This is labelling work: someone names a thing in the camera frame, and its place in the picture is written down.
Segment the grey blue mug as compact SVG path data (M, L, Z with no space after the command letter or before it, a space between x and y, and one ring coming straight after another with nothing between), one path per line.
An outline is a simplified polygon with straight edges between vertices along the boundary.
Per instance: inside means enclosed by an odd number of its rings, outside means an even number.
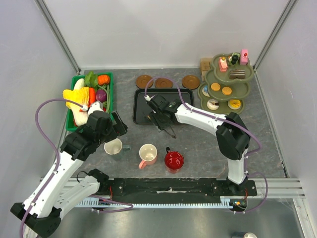
M119 138L104 144L106 154L116 160L122 159L130 149L130 145L124 145Z

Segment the metal tongs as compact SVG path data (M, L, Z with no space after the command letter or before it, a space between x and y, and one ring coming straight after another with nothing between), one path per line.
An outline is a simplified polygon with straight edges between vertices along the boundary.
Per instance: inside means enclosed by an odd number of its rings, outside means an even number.
M150 117L152 120L151 121L148 120L148 121L150 121L158 129L159 132L165 132L167 135L169 135L173 139L177 138L176 133L171 126L168 126L167 129L166 128L160 129L158 122L152 116Z

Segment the pink mug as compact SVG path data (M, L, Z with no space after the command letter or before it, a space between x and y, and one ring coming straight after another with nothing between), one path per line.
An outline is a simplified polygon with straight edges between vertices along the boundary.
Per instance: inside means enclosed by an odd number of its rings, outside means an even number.
M157 148L152 144L144 144L139 149L139 157L141 159L139 169L143 169L147 165L153 165L158 157Z

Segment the red mug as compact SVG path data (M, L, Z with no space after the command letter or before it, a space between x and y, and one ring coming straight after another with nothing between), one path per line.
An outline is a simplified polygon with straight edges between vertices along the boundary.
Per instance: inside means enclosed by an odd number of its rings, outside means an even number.
M185 162L184 156L178 151L171 150L169 147L166 147L165 150L164 163L166 169L172 174L179 172Z

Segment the blue iced donut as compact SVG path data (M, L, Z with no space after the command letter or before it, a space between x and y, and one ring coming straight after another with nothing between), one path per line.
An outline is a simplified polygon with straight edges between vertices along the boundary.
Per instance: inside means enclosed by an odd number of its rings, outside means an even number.
M208 93L208 87L205 86L203 89L202 89L202 94L206 97L210 97L209 93Z

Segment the white chocolate donut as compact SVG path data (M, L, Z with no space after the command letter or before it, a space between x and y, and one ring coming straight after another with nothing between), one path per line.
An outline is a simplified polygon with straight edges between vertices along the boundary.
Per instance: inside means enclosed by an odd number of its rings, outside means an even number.
M210 110L217 110L219 108L219 101L215 100L215 99L209 99L206 103L206 106L210 109Z

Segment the yellow fruit tart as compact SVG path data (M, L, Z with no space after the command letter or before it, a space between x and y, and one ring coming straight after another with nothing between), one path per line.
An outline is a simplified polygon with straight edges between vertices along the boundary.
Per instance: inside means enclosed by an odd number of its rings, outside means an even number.
M231 99L228 101L228 107L232 110L238 110L241 108L241 101L240 100L234 100L234 99Z

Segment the pink striped cake slice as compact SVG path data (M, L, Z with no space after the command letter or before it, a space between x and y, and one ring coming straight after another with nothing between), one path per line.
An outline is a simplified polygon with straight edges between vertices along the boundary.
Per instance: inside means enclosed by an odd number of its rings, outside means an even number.
M218 66L220 72L226 72L228 69L226 57L219 57L218 58Z

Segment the chocolate layer cake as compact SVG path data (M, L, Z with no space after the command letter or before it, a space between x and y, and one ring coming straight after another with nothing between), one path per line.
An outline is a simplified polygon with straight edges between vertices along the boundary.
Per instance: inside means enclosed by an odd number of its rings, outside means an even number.
M246 73L244 70L231 70L229 73L229 79L245 79Z

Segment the green white cake slice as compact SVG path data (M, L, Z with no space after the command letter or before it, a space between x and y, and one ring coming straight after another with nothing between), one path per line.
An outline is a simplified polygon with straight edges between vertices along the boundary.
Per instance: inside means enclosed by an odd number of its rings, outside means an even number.
M228 56L228 65L235 65L240 58L240 53L234 52Z

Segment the pink cake with cherry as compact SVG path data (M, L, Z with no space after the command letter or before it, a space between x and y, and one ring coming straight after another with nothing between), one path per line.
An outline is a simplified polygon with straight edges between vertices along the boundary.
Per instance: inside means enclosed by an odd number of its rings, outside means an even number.
M246 65L249 61L248 50L242 49L240 53L240 65Z

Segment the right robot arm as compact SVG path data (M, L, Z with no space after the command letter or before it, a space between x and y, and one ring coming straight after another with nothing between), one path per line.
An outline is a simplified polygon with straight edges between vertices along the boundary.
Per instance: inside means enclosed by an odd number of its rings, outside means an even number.
M216 137L218 148L227 158L227 189L232 195L245 190L247 176L245 174L245 158L250 144L250 136L239 115L216 115L204 112L188 103L176 99L172 102L163 96L145 96L147 105L152 109L148 119L162 131L173 124L188 124L209 132Z

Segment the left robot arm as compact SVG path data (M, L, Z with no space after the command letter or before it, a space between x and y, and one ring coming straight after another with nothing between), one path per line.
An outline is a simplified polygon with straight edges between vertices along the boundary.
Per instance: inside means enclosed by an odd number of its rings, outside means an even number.
M127 129L117 111L110 114L95 111L89 115L86 124L67 135L56 161L40 185L24 202L14 203L10 210L21 220L20 231L31 230L29 237L48 238L56 231L63 216L81 200L94 193L107 193L109 177L93 169L65 197L59 195L70 177L102 143L125 135Z

